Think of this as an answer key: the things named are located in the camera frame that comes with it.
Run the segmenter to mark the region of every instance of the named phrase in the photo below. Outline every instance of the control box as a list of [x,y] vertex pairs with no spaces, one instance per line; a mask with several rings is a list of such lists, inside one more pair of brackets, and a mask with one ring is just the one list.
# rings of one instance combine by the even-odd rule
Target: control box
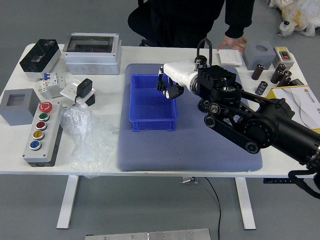
[[49,72],[61,56],[55,39],[40,39],[20,61],[28,78],[40,79]]
[[40,102],[34,114],[22,158],[32,167],[52,167],[56,163],[62,135],[59,102]]
[[293,60],[288,48],[285,46],[276,46],[274,48],[274,52],[275,58],[273,60],[273,66],[277,68],[279,64],[285,64],[286,70],[290,70],[295,61]]

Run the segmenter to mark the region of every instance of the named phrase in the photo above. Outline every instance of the green button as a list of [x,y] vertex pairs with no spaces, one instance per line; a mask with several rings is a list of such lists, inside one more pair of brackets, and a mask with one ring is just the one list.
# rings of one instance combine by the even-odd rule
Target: green button
[[39,116],[39,120],[41,121],[48,121],[49,120],[49,114],[48,113],[41,113]]

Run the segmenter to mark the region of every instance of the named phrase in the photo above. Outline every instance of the white table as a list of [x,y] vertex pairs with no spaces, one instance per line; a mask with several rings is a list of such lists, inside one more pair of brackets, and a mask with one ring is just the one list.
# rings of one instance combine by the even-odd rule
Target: white table
[[[30,51],[34,44],[28,45],[21,59]],[[213,51],[212,64],[220,65],[220,59],[217,51]],[[209,59],[208,49],[201,49],[200,54]],[[95,92],[95,104],[90,106],[93,114],[101,121],[113,124],[115,127],[120,125],[122,110],[125,70],[129,64],[157,63],[164,64],[175,61],[194,61],[197,55],[196,49],[191,48],[160,48],[160,47],[133,47],[122,46],[122,56],[119,75],[72,75],[66,66],[65,56],[62,56],[55,64],[51,72],[58,72],[63,76],[66,84],[71,83],[74,79],[84,80],[89,78],[93,81]],[[237,68],[243,89],[247,92],[254,93],[260,81],[270,82],[271,76],[275,71],[273,65],[269,70],[264,70],[258,81],[251,79],[253,71],[247,71],[244,63]],[[290,69],[293,78],[300,79],[307,84],[297,62]],[[41,101],[45,98],[37,91],[38,79],[27,78],[19,63],[16,65],[4,90],[34,88]],[[262,96],[265,96],[271,89],[272,84]],[[58,97],[50,100],[51,102],[60,102],[63,106],[72,105],[71,100],[65,97]],[[257,103],[249,103],[252,109],[257,109]],[[63,133],[59,151],[54,167],[31,167],[22,158],[27,136],[31,130],[31,125],[10,126],[0,116],[0,174],[32,174],[32,175],[68,175],[69,179],[66,186],[65,196],[62,203],[60,218],[57,228],[68,228],[72,211],[73,200],[75,197],[78,176],[83,175],[81,172],[72,167],[72,151],[75,146],[70,135]],[[241,211],[248,210],[248,218],[244,211],[243,223],[246,229],[255,229],[255,223],[251,211],[250,199],[245,178],[287,178],[291,170],[305,170],[297,161],[278,151],[274,147],[261,149],[263,167],[258,171],[250,172],[214,172],[214,171],[131,171],[123,172],[118,168],[117,155],[115,152],[110,158],[110,164],[105,171],[99,173],[101,176],[171,176],[171,177],[228,177],[235,178],[238,188]]]

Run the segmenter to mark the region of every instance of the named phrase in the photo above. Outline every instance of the gray switch box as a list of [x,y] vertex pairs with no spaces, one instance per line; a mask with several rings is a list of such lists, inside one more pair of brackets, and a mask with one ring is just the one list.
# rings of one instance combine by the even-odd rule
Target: gray switch box
[[33,88],[5,90],[0,115],[10,126],[32,124],[39,102]]
[[268,41],[248,42],[243,53],[243,60],[248,70],[255,70],[258,64],[268,70],[275,57],[274,48]]

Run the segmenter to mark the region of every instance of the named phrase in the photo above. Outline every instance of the push button station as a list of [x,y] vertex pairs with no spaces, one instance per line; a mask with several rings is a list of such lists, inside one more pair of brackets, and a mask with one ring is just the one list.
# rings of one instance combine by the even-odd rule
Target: push button station
[[39,103],[22,154],[23,159],[32,167],[55,165],[62,135],[60,126],[62,109],[59,102]]

